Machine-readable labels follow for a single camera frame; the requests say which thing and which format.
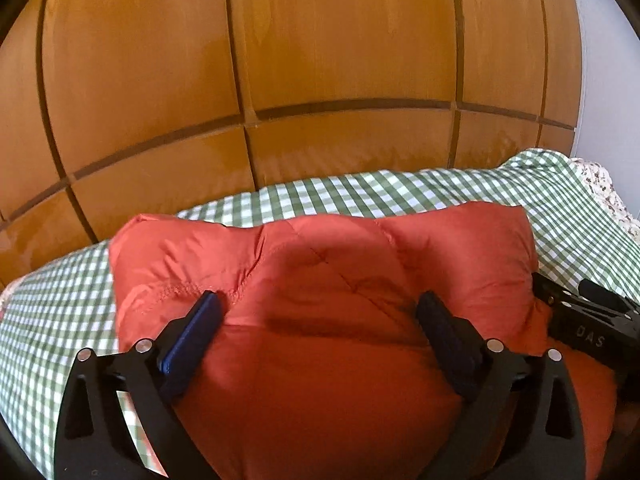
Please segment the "wooden panelled wardrobe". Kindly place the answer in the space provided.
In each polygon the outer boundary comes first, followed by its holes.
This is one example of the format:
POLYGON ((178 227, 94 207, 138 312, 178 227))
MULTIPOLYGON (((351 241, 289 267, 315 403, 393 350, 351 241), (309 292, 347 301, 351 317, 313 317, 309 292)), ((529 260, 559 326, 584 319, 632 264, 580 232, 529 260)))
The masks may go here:
POLYGON ((275 183, 568 153, 575 0, 1 0, 1 279, 275 183))

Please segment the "floral mattress cover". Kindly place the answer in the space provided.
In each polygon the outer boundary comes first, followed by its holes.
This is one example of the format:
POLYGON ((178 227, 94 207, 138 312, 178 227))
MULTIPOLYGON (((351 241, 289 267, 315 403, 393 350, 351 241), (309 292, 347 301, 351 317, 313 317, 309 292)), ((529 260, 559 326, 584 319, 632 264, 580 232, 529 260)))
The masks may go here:
POLYGON ((613 179, 605 166, 582 158, 571 158, 570 164, 596 202, 608 211, 636 243, 639 243, 639 219, 631 214, 616 192, 613 179))

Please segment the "red quilted down jacket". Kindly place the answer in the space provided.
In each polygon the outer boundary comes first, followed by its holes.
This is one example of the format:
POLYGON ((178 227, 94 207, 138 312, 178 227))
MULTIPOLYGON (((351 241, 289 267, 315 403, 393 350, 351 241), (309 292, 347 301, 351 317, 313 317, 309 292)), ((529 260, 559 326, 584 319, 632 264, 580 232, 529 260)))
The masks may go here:
POLYGON ((224 322, 176 413, 226 479, 416 478, 462 408, 414 317, 422 292, 512 351, 553 346, 521 207, 251 229, 142 214, 108 260, 122 350, 202 292, 221 296, 224 322))

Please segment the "green white checked bedsheet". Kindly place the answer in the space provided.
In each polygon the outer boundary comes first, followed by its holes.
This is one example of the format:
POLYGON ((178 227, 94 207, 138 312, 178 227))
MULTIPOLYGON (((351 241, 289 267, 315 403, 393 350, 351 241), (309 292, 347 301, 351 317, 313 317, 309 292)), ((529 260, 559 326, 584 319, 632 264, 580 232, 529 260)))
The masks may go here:
MULTIPOLYGON (((540 148, 495 169, 380 170, 275 184, 187 209, 183 217, 246 228, 305 214, 399 216, 473 200, 526 210, 541 270, 553 281, 576 288, 589 278, 638 297, 639 243, 596 202, 570 158, 540 148)), ((70 364, 85 347, 102 354, 117 348, 105 243, 19 278, 1 297, 1 414, 46 478, 70 364)))

